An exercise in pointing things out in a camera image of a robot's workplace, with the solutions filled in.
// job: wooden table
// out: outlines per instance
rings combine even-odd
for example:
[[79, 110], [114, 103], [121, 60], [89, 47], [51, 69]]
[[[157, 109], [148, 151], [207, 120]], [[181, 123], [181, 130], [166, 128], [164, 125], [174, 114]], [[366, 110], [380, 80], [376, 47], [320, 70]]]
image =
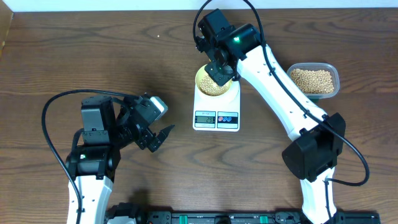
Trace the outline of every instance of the wooden table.
[[[256, 24], [250, 11], [225, 11], [232, 24]], [[341, 88], [319, 101], [346, 120], [346, 137], [366, 156], [362, 187], [333, 186], [343, 210], [370, 210], [396, 223], [398, 208], [398, 10], [260, 10], [268, 43], [284, 69], [328, 62]], [[282, 125], [244, 80], [238, 133], [192, 129], [196, 71], [208, 59], [192, 40], [194, 11], [17, 13], [0, 62], [1, 223], [65, 223], [67, 179], [44, 140], [44, 103], [62, 91], [96, 88], [159, 95], [169, 106], [153, 130], [175, 129], [151, 154], [121, 151], [109, 204], [136, 202], [174, 210], [300, 208], [299, 180], [281, 152]], [[51, 105], [48, 129], [60, 155], [82, 127], [81, 99]], [[363, 166], [345, 147], [336, 175], [361, 180]]]

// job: clear container of beans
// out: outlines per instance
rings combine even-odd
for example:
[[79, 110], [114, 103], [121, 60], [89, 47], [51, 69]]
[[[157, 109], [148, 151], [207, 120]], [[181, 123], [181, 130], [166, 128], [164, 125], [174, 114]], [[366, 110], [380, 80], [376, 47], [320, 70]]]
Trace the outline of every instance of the clear container of beans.
[[328, 63], [296, 63], [287, 75], [309, 99], [333, 97], [340, 89], [337, 70]]

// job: white backdrop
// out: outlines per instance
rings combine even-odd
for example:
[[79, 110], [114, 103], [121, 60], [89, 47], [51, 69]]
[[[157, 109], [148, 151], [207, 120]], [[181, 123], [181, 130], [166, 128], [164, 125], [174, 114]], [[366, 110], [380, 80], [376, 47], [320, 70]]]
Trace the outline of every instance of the white backdrop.
[[[205, 0], [3, 0], [14, 12], [199, 9]], [[251, 0], [258, 9], [398, 7], [398, 0]], [[213, 0], [207, 9], [245, 9], [242, 0]]]

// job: kitchen scale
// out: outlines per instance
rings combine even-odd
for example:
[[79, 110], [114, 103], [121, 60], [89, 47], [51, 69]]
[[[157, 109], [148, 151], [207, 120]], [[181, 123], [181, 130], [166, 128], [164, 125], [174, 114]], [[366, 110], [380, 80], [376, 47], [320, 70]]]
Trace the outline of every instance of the kitchen scale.
[[239, 131], [241, 120], [241, 86], [230, 80], [229, 89], [220, 96], [206, 95], [198, 87], [208, 75], [205, 66], [195, 77], [195, 101], [192, 127], [198, 131]]

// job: plastic container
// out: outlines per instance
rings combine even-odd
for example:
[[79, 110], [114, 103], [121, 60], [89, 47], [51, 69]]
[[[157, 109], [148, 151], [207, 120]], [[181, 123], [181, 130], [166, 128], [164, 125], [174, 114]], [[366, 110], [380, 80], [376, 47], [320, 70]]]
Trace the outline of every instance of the plastic container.
[[313, 93], [304, 93], [309, 99], [312, 100], [319, 100], [324, 98], [330, 98], [337, 94], [340, 89], [340, 81], [338, 79], [338, 73], [334, 66], [328, 63], [296, 63], [292, 65], [287, 70], [287, 75], [290, 77], [290, 73], [295, 70], [296, 68], [302, 70], [309, 70], [309, 71], [318, 71], [324, 70], [330, 72], [331, 75], [331, 82], [333, 83], [333, 88], [335, 89], [333, 93], [320, 93], [320, 94], [313, 94]]

